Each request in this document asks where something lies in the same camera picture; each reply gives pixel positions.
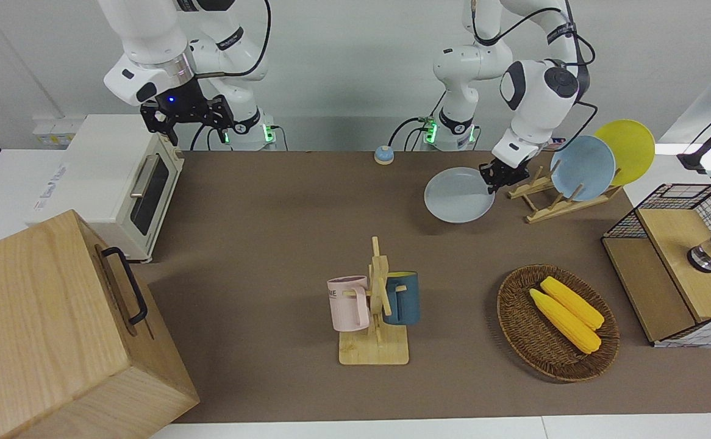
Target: oven door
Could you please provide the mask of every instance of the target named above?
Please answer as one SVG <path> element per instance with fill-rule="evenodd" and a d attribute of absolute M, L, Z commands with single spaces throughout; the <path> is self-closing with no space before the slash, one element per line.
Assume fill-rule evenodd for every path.
<path fill-rule="evenodd" d="M 130 190 L 129 211 L 122 221 L 125 233 L 144 252 L 143 255 L 130 255 L 131 259 L 149 258 L 178 175 L 177 168 L 160 141 L 154 148 L 149 148 L 149 154 Z"/>

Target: light blue plate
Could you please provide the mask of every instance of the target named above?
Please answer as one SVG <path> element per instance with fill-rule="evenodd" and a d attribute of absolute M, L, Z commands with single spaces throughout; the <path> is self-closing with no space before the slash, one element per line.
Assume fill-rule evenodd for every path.
<path fill-rule="evenodd" d="M 559 160 L 562 163 L 551 176 L 553 186 L 569 198 L 583 184 L 582 191 L 573 198 L 576 202 L 585 202 L 602 195 L 615 175 L 613 152 L 605 142 L 594 136 L 579 136 L 564 150 L 555 153 L 551 159 L 551 169 Z"/>

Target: green indicator light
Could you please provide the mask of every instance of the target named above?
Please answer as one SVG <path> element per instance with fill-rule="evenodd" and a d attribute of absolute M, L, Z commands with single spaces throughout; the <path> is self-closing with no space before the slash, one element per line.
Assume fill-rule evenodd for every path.
<path fill-rule="evenodd" d="M 272 128 L 269 128 L 266 125 L 264 125 L 263 126 L 263 133 L 266 136 L 267 143 L 271 143 L 274 141 L 274 131 L 272 131 Z"/>
<path fill-rule="evenodd" d="M 434 144 L 437 139 L 437 123 L 433 120 L 431 121 L 431 126 L 426 130 L 426 143 Z"/>

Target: mug handle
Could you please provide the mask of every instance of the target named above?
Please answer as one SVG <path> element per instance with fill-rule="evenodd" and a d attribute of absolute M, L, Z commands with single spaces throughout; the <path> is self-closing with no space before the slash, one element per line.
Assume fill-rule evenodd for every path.
<path fill-rule="evenodd" d="M 399 294 L 404 291 L 407 291 L 406 285 L 400 285 L 400 286 L 396 287 L 396 319 L 399 322 L 404 321 L 404 319 L 402 318 L 402 308 L 404 308 L 404 303 L 403 303 L 404 302 L 404 298 L 403 298 L 404 295 Z"/>
<path fill-rule="evenodd" d="M 358 303 L 358 325 L 369 324 L 369 305 L 366 303 L 366 290 L 361 285 L 354 285 L 356 303 Z"/>

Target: wooden lid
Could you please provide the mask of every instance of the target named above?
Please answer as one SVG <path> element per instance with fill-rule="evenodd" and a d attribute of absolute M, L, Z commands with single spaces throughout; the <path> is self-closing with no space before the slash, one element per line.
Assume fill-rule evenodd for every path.
<path fill-rule="evenodd" d="M 129 359 L 74 211 L 0 241 L 0 437 Z"/>
<path fill-rule="evenodd" d="M 710 239 L 703 219 L 685 209 L 639 209 L 637 216 L 696 322 L 711 319 L 711 273 L 698 271 L 687 259 L 690 248 Z"/>

